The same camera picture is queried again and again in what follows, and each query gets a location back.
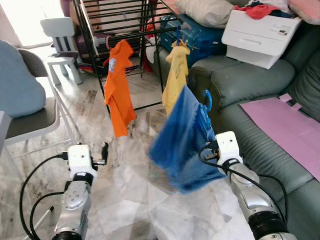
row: red clothing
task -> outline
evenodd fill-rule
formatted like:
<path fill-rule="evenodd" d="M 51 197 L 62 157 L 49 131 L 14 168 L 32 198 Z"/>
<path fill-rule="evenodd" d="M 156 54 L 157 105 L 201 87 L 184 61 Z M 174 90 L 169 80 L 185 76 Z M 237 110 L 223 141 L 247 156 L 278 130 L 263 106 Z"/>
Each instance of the red clothing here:
<path fill-rule="evenodd" d="M 258 19 L 264 18 L 265 16 L 269 15 L 273 10 L 277 10 L 279 8 L 264 4 L 264 5 L 254 6 L 254 7 L 251 7 L 251 6 L 239 7 L 238 5 L 235 5 L 234 9 L 239 11 L 244 11 L 251 18 L 258 20 Z"/>
<path fill-rule="evenodd" d="M 104 103 L 109 106 L 116 137 L 127 136 L 128 124 L 136 119 L 126 79 L 126 68 L 133 65 L 129 59 L 133 53 L 126 40 L 121 40 L 110 50 L 109 72 L 104 84 Z"/>

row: orange t-shirt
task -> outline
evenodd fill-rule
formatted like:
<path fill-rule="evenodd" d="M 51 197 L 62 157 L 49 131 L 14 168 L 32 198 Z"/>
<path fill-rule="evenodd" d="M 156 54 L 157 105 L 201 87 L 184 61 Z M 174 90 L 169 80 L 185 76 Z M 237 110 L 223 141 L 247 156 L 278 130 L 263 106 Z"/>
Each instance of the orange t-shirt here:
<path fill-rule="evenodd" d="M 127 126 L 136 119 L 131 102 L 126 68 L 133 64 L 129 60 L 134 53 L 126 40 L 121 40 L 110 50 L 109 72 L 104 84 L 104 103 L 109 106 L 116 137 L 128 136 Z"/>

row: gray chair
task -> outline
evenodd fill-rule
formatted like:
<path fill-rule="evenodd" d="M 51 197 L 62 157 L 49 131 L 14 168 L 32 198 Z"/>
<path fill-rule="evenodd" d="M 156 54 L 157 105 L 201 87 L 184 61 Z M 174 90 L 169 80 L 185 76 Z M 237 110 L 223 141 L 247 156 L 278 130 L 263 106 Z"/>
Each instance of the gray chair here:
<path fill-rule="evenodd" d="M 13 159 L 22 157 L 24 155 L 31 154 L 37 151 L 41 151 L 43 149 L 46 149 L 61 143 L 69 142 L 69 141 L 71 141 L 72 144 L 76 144 L 76 138 L 71 130 L 67 116 L 69 116 L 70 121 L 76 128 L 77 126 L 70 112 L 68 111 L 66 105 L 61 100 L 57 90 L 54 88 L 42 60 L 37 55 L 35 55 L 34 53 L 28 50 L 18 49 L 18 51 L 22 55 L 23 61 L 27 66 L 29 72 L 35 78 L 38 78 L 38 77 L 48 78 L 48 82 L 53 92 L 52 97 L 46 98 L 45 106 L 41 110 L 27 116 L 11 119 L 8 131 L 5 137 L 3 151 L 5 154 L 7 154 L 9 160 L 11 161 L 17 176 L 21 180 L 23 180 Z M 7 146 L 53 132 L 60 125 L 60 117 L 62 117 L 65 123 L 67 133 L 69 135 L 69 139 L 66 139 L 61 142 L 57 142 L 52 145 L 44 146 L 34 151 L 26 152 L 16 156 L 11 156 Z"/>

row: white pillow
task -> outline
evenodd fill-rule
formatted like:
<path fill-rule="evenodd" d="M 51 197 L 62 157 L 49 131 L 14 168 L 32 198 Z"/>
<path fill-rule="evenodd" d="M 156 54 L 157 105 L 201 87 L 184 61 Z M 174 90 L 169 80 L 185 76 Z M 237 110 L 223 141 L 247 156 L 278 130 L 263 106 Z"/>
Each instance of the white pillow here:
<path fill-rule="evenodd" d="M 209 28 L 224 28 L 234 8 L 226 0 L 177 0 L 175 4 L 181 13 Z"/>

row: white printer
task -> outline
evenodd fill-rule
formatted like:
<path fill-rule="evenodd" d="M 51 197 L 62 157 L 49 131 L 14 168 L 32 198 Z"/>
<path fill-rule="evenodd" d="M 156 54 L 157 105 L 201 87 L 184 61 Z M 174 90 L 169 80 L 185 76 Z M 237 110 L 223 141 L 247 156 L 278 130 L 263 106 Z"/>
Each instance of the white printer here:
<path fill-rule="evenodd" d="M 255 20 L 245 11 L 232 10 L 222 36 L 226 56 L 269 69 L 286 50 L 300 17 L 265 16 Z"/>

